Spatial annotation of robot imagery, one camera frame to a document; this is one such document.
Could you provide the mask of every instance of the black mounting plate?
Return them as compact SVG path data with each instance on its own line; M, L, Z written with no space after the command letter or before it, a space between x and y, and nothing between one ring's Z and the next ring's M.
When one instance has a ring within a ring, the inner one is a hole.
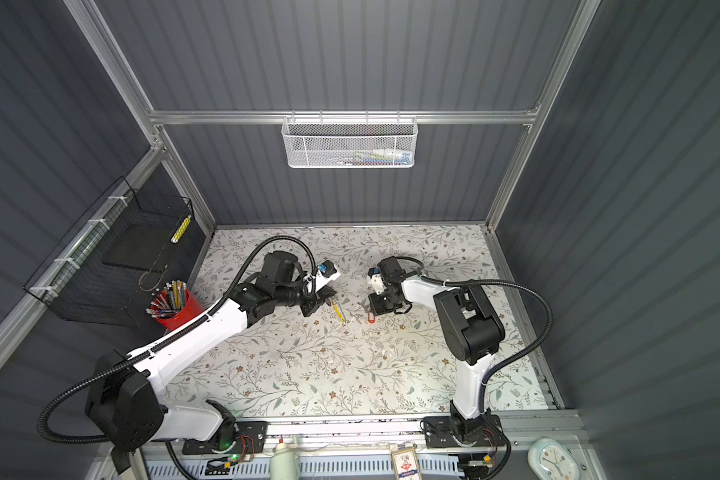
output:
M497 427L501 428L501 420L498 416L489 415L488 417ZM456 442L456 438L451 434L450 416L424 417L422 422L424 424L431 424L433 430L435 430L431 435L424 434L424 437L427 439L427 448L454 448L463 446L490 447L491 445L493 445L493 447L499 447L504 445L504 440L497 432L493 435L484 432L483 435L473 440L475 442L474 445L459 445L458 442Z
M251 443L246 438L246 455L249 453L261 453L264 451L264 442L266 441L267 422L238 422L237 429L239 435L250 437L253 440L253 452L251 452ZM201 442L200 440L187 440L181 449L183 455L205 455L211 454L212 448L218 448L213 442ZM231 453L242 453L242 442L238 440L232 447Z

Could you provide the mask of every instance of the aluminum rail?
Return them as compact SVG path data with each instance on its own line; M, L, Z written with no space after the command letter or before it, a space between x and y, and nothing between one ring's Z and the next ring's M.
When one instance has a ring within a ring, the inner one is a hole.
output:
M536 121L532 110L497 111L243 111L243 110L153 110L149 119L158 125L227 124L276 125L293 117L299 123L393 123L419 124L522 124Z
M123 50L104 20L104 16L96 6L95 0L64 0L72 18L82 31L91 49L104 66L125 105L130 110L139 128L150 144L159 141L165 144L169 156L163 161L163 167L173 180L179 195L192 200L192 209L195 220L206 235L211 235L216 220L213 218L210 207L202 197L195 185L190 172L181 159L179 152L174 148L168 134L158 128L149 118L149 112L154 108L146 96L144 88L131 68Z
M536 146L536 142L541 135L544 124L547 122L550 111L555 101L557 101L557 95L560 93L563 82L565 82L568 76L570 66L574 62L576 53L584 41L586 31L589 29L599 6L600 0L581 0L579 2L574 20L568 27L568 32L557 53L554 66L541 91L537 113L538 120L528 127L528 131L526 131L520 140L520 144L507 167L507 173L501 181L499 191L496 193L496 200L494 200L493 205L490 206L490 211L485 219L485 223L488 225L490 231L496 231L501 216L504 215L504 211L507 209L512 192L514 192L514 188L518 185L520 175L523 173L530 154Z

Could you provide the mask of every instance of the red cup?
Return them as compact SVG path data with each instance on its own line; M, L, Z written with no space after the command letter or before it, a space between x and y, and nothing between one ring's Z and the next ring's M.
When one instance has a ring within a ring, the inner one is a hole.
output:
M178 312L169 319L157 319L158 322L162 323L165 328L172 332L182 326L184 323L189 322L205 310L204 308L202 308L200 302L198 302L197 299L194 297L192 292L190 292L189 290L185 290L185 293L186 304L184 305L184 308L181 309L181 312Z

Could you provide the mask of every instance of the floral patterned surface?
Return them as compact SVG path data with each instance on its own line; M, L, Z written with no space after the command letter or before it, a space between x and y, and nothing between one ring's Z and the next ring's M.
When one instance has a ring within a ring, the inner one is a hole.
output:
M368 268L390 255L410 255L439 278L495 277L480 227L396 226L219 230L192 292L209 306L226 289L261 240L288 234L303 240L316 261L328 258L341 269L332 285L348 321L328 305L304 318L298 308L276 312L222 342L173 379L165 396L185 401L214 398L238 416L312 416L369 413L442 412L454 391L456 360L443 340L438 316L424 306L405 315L368 322ZM305 267L296 244L268 245L252 263L261 268L265 252L287 250ZM507 332L499 356L523 346L501 288L486 289ZM488 383L494 410L546 409L530 361L499 371Z

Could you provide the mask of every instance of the black wire grid panel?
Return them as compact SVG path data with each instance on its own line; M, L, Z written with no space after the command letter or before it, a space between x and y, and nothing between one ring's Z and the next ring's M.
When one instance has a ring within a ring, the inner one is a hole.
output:
M187 198L128 190L104 218L89 220L93 229L67 260L54 260L62 264L45 290L34 283L38 273L24 289L63 320L139 328L155 323L144 310L155 289L162 290L165 282L175 279L172 263L181 239L178 244L170 239L191 214L193 222L192 202ZM138 270L107 261L118 239L135 227L165 238L146 261L149 266Z

